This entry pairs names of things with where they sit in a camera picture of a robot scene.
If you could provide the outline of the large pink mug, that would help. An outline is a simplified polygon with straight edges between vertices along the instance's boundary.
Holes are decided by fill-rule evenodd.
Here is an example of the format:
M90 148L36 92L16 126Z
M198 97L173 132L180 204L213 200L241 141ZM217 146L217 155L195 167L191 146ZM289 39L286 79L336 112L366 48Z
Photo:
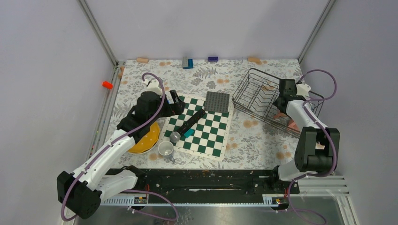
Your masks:
M294 120L289 120L288 128L293 130L294 132L297 132L297 133L300 132L300 129L298 128L298 126Z

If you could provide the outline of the yellow orange plate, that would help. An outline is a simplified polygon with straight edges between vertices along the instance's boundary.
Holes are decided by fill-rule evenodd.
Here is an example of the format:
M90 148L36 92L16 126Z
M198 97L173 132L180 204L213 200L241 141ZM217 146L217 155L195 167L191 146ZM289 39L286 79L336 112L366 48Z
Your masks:
M160 127L157 122L150 126L150 131L132 148L127 150L131 154L143 154L151 150L160 137Z

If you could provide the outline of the blue grey cup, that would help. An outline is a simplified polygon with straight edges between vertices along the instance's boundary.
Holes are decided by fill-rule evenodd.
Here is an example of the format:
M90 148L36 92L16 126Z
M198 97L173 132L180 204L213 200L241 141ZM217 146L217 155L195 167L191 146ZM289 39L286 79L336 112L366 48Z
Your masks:
M170 160L172 163L175 163L174 159L174 145L172 142L164 141L161 142L158 146L158 153L162 155L165 159Z

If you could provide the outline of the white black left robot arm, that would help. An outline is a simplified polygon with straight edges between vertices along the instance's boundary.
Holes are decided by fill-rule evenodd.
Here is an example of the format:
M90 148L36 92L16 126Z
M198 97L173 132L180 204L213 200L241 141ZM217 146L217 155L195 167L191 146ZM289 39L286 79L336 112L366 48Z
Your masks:
M144 91L127 115L121 119L116 130L104 145L85 163L73 172L61 172L57 177L58 201L62 204L61 218L65 209L87 219L94 214L101 202L131 189L139 193L145 188L145 179L131 169L104 178L110 167L128 150L134 147L149 132L151 125L162 117L180 115L185 102L175 90L170 91L173 103L164 94Z

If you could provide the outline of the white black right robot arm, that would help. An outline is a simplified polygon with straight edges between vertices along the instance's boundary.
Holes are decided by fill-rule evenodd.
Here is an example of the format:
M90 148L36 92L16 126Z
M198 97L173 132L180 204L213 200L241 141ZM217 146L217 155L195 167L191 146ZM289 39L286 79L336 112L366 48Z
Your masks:
M340 132L322 123L310 110L309 100L298 95L295 80L279 81L279 96L274 101L277 109L296 123L300 135L294 159L278 166L276 176L269 180L275 193L283 192L288 181L306 176L324 177L337 167Z

